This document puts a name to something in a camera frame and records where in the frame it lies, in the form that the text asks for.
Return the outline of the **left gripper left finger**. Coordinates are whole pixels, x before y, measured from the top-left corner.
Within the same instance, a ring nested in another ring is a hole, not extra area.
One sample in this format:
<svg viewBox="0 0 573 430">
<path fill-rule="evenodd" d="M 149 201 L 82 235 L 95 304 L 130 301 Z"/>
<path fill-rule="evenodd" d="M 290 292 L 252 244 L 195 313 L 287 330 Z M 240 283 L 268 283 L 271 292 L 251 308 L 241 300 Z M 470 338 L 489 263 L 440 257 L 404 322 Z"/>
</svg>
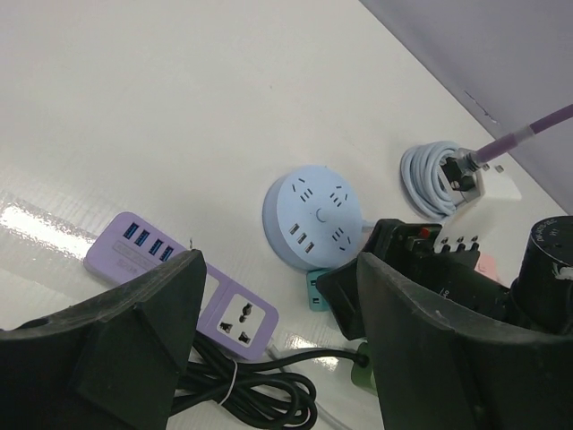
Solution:
<svg viewBox="0 0 573 430">
<path fill-rule="evenodd" d="M 1 334 L 4 429 L 163 429 L 195 331 L 151 317 L 172 280 L 132 280 Z"/>
</svg>

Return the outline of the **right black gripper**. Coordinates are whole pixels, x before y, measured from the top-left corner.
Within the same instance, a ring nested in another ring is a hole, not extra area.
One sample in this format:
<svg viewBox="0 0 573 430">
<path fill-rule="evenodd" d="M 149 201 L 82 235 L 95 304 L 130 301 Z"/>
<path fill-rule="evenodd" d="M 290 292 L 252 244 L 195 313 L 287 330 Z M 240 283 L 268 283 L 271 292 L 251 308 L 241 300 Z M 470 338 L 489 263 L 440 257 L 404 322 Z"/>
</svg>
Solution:
<svg viewBox="0 0 573 430">
<path fill-rule="evenodd" d="M 420 286 L 473 312 L 503 321 L 509 290 L 476 270 L 482 256 L 479 244 L 439 243 L 436 240 L 440 232 L 436 224 L 381 219 L 364 251 Z M 347 340 L 365 337 L 356 273 L 357 264 L 347 263 L 321 274 L 316 284 Z"/>
</svg>

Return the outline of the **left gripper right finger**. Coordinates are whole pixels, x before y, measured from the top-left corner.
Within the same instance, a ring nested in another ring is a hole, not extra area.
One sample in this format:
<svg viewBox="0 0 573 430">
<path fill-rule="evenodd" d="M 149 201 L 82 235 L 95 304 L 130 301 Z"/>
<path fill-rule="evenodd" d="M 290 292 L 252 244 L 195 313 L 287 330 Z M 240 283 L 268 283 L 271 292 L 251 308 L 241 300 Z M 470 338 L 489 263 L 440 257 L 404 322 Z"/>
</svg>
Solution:
<svg viewBox="0 0 573 430">
<path fill-rule="evenodd" d="M 478 314 L 368 253 L 357 287 L 385 428 L 571 428 L 570 337 Z"/>
</svg>

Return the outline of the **teal charger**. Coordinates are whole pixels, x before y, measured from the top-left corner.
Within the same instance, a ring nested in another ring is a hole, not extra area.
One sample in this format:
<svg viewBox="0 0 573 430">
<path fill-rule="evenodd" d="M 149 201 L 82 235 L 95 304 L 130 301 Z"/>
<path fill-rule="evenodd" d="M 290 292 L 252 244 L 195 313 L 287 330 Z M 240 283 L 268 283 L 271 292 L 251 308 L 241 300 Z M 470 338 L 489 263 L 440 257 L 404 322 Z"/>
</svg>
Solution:
<svg viewBox="0 0 573 430">
<path fill-rule="evenodd" d="M 329 310 L 328 302 L 317 289 L 317 279 L 326 273 L 329 273 L 329 270 L 322 269 L 316 271 L 308 271 L 306 273 L 308 305 L 310 310 L 313 312 L 328 312 Z"/>
</svg>

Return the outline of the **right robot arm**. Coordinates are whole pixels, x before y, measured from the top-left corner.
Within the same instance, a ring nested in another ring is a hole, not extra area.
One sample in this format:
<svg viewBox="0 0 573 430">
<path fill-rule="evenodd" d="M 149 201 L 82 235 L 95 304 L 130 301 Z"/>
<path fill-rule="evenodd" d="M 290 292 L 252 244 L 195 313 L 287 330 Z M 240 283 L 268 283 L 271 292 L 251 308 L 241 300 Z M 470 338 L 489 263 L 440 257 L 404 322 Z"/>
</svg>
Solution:
<svg viewBox="0 0 573 430">
<path fill-rule="evenodd" d="M 478 241 L 439 242 L 438 224 L 379 220 L 363 251 L 408 279 L 485 316 L 530 330 L 572 332 L 572 218 L 535 223 L 509 288 L 476 270 Z"/>
</svg>

